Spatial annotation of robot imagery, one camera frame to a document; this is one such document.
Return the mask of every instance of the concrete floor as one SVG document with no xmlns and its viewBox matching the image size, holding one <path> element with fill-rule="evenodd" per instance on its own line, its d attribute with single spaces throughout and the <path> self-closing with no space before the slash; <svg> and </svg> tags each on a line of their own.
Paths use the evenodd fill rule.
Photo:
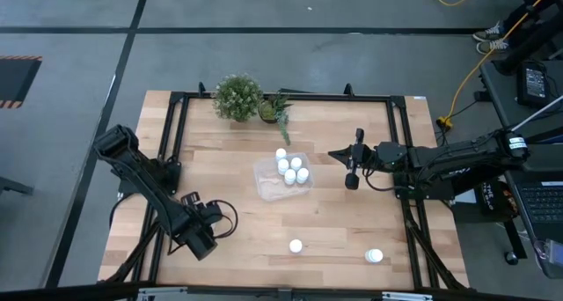
<svg viewBox="0 0 563 301">
<path fill-rule="evenodd" d="M 137 1 L 0 0 L 0 28 L 127 27 Z M 472 28 L 490 26 L 521 2 L 470 0 L 444 8 L 432 0 L 148 0 L 141 26 Z M 0 33 L 0 54 L 44 57 L 25 104 L 0 110 L 0 175 L 35 187 L 32 197 L 0 197 L 0 290 L 42 285 L 125 37 Z M 255 76 L 266 91 L 336 93 L 349 82 L 357 93 L 422 95 L 435 118 L 448 112 L 479 60 L 474 47 L 466 35 L 139 34 L 109 126 L 134 128 L 147 90 L 194 91 L 199 81 L 211 87 L 238 72 Z M 480 88 L 473 78 L 458 106 Z M 499 125 L 492 105 L 477 104 L 456 118 L 449 140 Z M 97 165 L 61 285 L 96 281 L 118 182 L 107 165 Z M 504 262 L 509 243 L 497 225 L 460 224 L 458 234 L 473 288 L 546 299 L 563 294 L 533 259 L 517 267 Z"/>
</svg>

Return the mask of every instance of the wooden tabletop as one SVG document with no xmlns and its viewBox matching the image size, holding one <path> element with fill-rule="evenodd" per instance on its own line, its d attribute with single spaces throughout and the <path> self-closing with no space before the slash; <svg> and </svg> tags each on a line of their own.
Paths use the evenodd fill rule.
<svg viewBox="0 0 563 301">
<path fill-rule="evenodd" d="M 149 91 L 145 97 L 136 134 L 139 149 L 149 158 L 157 155 L 169 97 L 168 91 Z M 365 130 L 367 145 L 390 141 L 385 105 L 291 103 L 294 105 L 289 108 L 288 130 L 292 144 L 286 147 L 275 124 L 266 124 L 258 117 L 247 123 L 221 120 L 215 115 L 212 99 L 190 99 L 177 196 L 198 191 L 205 202 L 213 199 L 231 202 L 238 210 L 239 225 L 232 236 L 218 239 L 218 247 L 203 261 L 197 261 L 187 248 L 171 256 L 163 249 L 158 283 L 366 290 L 413 288 L 399 201 L 393 192 L 373 191 L 363 180 L 358 190 L 346 190 L 346 168 L 326 154 L 351 144 L 356 128 Z M 414 144 L 435 146 L 427 101 L 422 97 L 406 97 L 406 104 Z M 177 109 L 175 115 L 179 115 L 179 105 Z M 398 111 L 396 119 L 401 133 Z M 168 156 L 172 152 L 175 128 L 174 122 Z M 315 187 L 307 195 L 264 202 L 257 193 L 252 166 L 260 159 L 273 157 L 280 147 L 307 154 Z M 374 173 L 370 181 L 379 187 L 392 184 L 391 176 L 385 173 Z M 440 202 L 425 204 L 436 252 L 458 281 L 467 285 L 453 216 Z M 135 247 L 145 207 L 144 198 L 133 195 L 116 210 L 100 279 L 115 272 Z M 223 211 L 232 217 L 228 208 Z M 223 220 L 216 231 L 228 228 L 229 222 Z M 289 251 L 292 239 L 303 242 L 300 254 Z M 383 251 L 384 259 L 379 264 L 365 261 L 364 254 L 371 248 Z M 148 275 L 151 256 L 152 247 L 145 257 L 142 278 Z M 420 248 L 419 259 L 423 282 L 428 285 Z"/>
</svg>

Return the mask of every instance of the potted plant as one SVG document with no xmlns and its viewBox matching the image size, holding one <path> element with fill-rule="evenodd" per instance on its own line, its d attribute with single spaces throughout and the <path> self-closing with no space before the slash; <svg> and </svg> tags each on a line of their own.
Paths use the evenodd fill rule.
<svg viewBox="0 0 563 301">
<path fill-rule="evenodd" d="M 275 95 L 270 95 L 267 100 L 263 100 L 260 103 L 258 114 L 260 115 L 260 118 L 268 124 L 278 123 L 281 135 L 283 136 L 285 143 L 289 146 L 291 145 L 291 141 L 289 140 L 287 130 L 289 116 L 286 108 L 290 107 L 291 104 L 286 103 L 288 98 L 289 96 L 283 95 L 281 92 L 277 92 Z"/>
<path fill-rule="evenodd" d="M 219 82 L 216 89 L 213 108 L 218 117 L 244 122 L 256 115 L 262 101 L 262 91 L 251 77 L 227 76 Z"/>
</svg>

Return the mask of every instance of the sneaker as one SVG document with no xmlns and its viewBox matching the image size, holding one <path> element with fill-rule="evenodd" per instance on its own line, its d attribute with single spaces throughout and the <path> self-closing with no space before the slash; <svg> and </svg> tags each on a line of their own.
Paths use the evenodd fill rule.
<svg viewBox="0 0 563 301">
<path fill-rule="evenodd" d="M 482 32 L 476 32 L 473 34 L 473 39 L 476 41 L 492 41 L 498 40 L 502 38 L 504 35 L 503 31 L 501 30 L 501 22 L 496 22 L 496 25 L 486 29 Z"/>
<path fill-rule="evenodd" d="M 477 44 L 477 52 L 486 55 L 489 51 L 494 50 L 496 53 L 508 51 L 508 43 L 504 40 L 483 41 Z"/>
</svg>

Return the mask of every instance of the keyboard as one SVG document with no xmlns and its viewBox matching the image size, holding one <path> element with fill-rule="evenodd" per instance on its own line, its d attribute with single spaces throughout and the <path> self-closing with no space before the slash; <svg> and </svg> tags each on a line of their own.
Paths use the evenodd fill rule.
<svg viewBox="0 0 563 301">
<path fill-rule="evenodd" d="M 519 186 L 531 222 L 563 223 L 563 187 Z"/>
</svg>

